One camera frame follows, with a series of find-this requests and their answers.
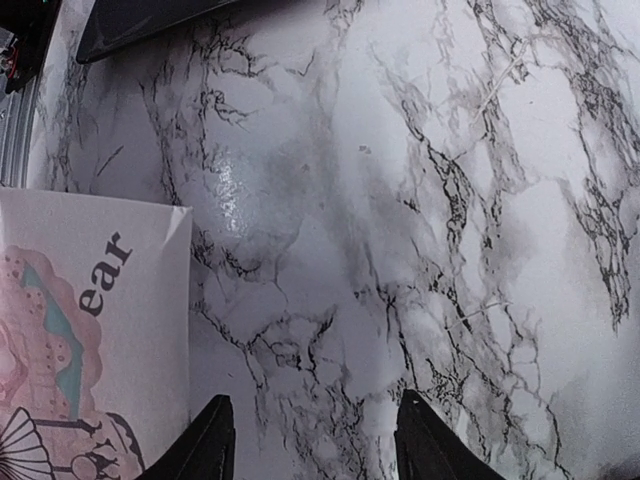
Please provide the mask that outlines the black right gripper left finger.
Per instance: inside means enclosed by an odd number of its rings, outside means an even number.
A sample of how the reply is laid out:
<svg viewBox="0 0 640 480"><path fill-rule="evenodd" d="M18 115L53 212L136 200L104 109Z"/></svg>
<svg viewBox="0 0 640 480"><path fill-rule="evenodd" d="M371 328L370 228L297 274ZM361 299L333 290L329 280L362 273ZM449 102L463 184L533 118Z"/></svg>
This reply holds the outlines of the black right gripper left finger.
<svg viewBox="0 0 640 480"><path fill-rule="evenodd" d="M232 480L234 455L232 402L228 395L216 395L144 472L144 480Z"/></svg>

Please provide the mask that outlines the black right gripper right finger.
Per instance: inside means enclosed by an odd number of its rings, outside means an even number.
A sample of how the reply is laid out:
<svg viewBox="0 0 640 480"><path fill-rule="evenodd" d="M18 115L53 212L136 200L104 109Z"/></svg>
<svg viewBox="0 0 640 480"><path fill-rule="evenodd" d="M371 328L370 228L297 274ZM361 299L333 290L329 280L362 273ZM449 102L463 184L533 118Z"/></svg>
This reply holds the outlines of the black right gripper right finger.
<svg viewBox="0 0 640 480"><path fill-rule="evenodd" d="M415 390L403 391L394 440L400 480L503 480Z"/></svg>

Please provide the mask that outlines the white paper takeout bag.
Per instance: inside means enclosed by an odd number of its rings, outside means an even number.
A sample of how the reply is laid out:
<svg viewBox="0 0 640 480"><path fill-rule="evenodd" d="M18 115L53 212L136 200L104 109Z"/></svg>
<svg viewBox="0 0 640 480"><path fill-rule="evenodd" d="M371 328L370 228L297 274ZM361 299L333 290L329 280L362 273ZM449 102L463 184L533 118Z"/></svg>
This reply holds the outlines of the white paper takeout bag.
<svg viewBox="0 0 640 480"><path fill-rule="evenodd" d="M134 479L190 420L192 212L1 191L1 475Z"/></svg>

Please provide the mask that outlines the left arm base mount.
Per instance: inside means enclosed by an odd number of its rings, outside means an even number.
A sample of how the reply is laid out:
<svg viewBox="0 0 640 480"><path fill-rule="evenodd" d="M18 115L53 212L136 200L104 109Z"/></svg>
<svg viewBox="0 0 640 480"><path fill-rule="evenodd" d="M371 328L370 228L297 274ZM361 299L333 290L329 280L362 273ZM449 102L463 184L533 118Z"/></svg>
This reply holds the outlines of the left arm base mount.
<svg viewBox="0 0 640 480"><path fill-rule="evenodd" d="M6 79L6 94L23 89L40 73L60 4L60 1L1 2L1 31L11 36L1 44L1 76Z"/></svg>

